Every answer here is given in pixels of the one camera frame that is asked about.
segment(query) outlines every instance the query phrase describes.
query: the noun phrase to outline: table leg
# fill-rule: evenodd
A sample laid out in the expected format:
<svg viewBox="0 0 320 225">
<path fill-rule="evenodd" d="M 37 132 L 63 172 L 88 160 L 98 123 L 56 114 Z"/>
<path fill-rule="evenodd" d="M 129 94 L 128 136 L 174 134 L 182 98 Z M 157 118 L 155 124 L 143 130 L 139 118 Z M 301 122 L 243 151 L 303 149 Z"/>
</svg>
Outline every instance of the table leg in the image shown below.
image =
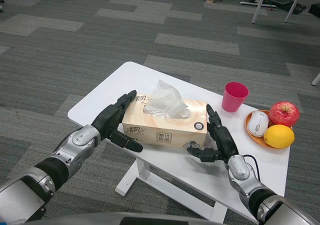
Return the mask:
<svg viewBox="0 0 320 225">
<path fill-rule="evenodd" d="M 318 74 L 318 76 L 316 76 L 316 78 L 313 80 L 313 82 L 311 83 L 313 86 L 317 85 L 317 83 L 320 82 L 320 73 Z"/>
<path fill-rule="evenodd" d="M 150 166 L 140 159 L 135 159 L 136 165 L 138 167 L 139 177 L 146 180 L 150 175 Z"/>
<path fill-rule="evenodd" d="M 136 159 L 129 170 L 126 172 L 122 180 L 116 186 L 115 191 L 125 196 L 135 180 L 139 179 L 148 184 L 169 198 L 182 204 L 186 208 L 194 211 L 203 218 L 216 223 L 223 223 L 227 208 L 216 202 L 214 207 L 197 199 L 182 189 L 176 187 L 170 182 L 150 172 L 149 164 L 140 159 Z"/>
<path fill-rule="evenodd" d="M 131 186 L 134 184 L 135 180 L 139 176 L 138 173 L 138 166 L 137 166 L 137 160 L 134 161 L 132 166 L 129 168 L 129 170 L 126 172 L 124 177 L 121 179 L 119 184 L 116 186 L 115 191 L 122 195 L 125 196 Z"/>
<path fill-rule="evenodd" d="M 221 205 L 220 203 L 218 203 L 217 201 L 214 204 L 213 207 L 213 211 L 211 214 L 211 217 L 209 218 L 210 221 L 212 222 L 216 222 L 219 224 L 223 224 L 224 220 L 225 220 L 225 216 L 227 213 L 227 208 L 223 205 Z"/>
<path fill-rule="evenodd" d="M 285 18 L 285 20 L 284 20 L 285 23 L 287 22 L 288 18 L 290 17 L 290 15 L 292 14 L 292 12 L 293 12 L 294 9 L 296 8 L 297 2 L 298 2 L 298 0 L 294 0 L 292 6 L 291 6 L 291 8 L 290 8 L 290 11 L 289 11 L 288 15 L 286 16 L 286 18 Z"/>
<path fill-rule="evenodd" d="M 258 4 L 257 4 L 257 7 L 256 7 L 256 10 L 255 10 L 255 13 L 254 13 L 254 16 L 253 16 L 253 19 L 252 19 L 252 23 L 254 24 L 257 20 L 257 17 L 258 17 L 258 13 L 259 13 L 259 9 L 261 8 L 261 5 L 263 3 L 264 0 L 258 0 Z"/>
</svg>

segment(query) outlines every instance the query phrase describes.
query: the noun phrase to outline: plastic cup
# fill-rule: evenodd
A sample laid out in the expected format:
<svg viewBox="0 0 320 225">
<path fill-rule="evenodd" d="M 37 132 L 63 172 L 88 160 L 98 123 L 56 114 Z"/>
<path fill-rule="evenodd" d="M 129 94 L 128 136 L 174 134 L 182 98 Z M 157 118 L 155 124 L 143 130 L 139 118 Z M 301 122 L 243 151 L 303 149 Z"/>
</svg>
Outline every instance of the plastic cup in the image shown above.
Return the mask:
<svg viewBox="0 0 320 225">
<path fill-rule="evenodd" d="M 222 108 L 227 112 L 235 112 L 249 96 L 249 89 L 237 81 L 229 82 L 225 85 Z"/>
</svg>

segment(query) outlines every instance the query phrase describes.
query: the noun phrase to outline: lemon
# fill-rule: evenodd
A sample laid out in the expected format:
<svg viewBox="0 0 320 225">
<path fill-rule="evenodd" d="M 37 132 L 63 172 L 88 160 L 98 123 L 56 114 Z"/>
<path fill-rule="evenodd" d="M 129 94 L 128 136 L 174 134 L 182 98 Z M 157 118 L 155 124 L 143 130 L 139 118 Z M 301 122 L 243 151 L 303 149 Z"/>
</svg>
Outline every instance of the lemon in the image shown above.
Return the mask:
<svg viewBox="0 0 320 225">
<path fill-rule="evenodd" d="M 290 127 L 278 124 L 269 127 L 265 131 L 263 138 L 265 143 L 271 147 L 283 149 L 295 141 L 295 134 Z"/>
</svg>

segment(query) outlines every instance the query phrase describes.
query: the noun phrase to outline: white computer mouse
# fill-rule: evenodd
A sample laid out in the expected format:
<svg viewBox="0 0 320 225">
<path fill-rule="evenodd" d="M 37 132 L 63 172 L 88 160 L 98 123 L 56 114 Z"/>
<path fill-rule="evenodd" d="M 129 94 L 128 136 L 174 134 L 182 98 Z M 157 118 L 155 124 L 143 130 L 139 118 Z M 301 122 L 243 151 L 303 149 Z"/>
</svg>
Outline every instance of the white computer mouse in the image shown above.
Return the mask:
<svg viewBox="0 0 320 225">
<path fill-rule="evenodd" d="M 247 128 L 255 137 L 263 137 L 268 129 L 269 118 L 263 111 L 253 111 Z"/>
</svg>

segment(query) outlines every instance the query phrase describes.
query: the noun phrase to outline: gray carpet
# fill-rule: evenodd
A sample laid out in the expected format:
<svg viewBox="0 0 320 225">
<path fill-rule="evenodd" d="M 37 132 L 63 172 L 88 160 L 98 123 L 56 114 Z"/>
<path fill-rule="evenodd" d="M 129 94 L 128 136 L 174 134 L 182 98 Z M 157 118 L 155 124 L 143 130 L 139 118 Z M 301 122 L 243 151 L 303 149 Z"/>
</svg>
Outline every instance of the gray carpet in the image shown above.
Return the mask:
<svg viewBox="0 0 320 225">
<path fill-rule="evenodd" d="M 320 220 L 319 18 L 261 10 L 246 0 L 6 0 L 0 14 L 0 183 L 44 159 L 76 126 L 67 112 L 127 61 L 222 94 L 246 84 L 246 104 L 295 103 L 286 197 Z M 300 0 L 308 6 L 320 0 Z M 112 93 L 105 91 L 105 96 Z M 136 181 L 115 187 L 133 158 L 103 142 L 50 201 L 46 217 L 139 212 L 198 217 Z M 213 201 L 154 171 L 209 204 Z M 226 224 L 251 224 L 228 211 Z"/>
</svg>

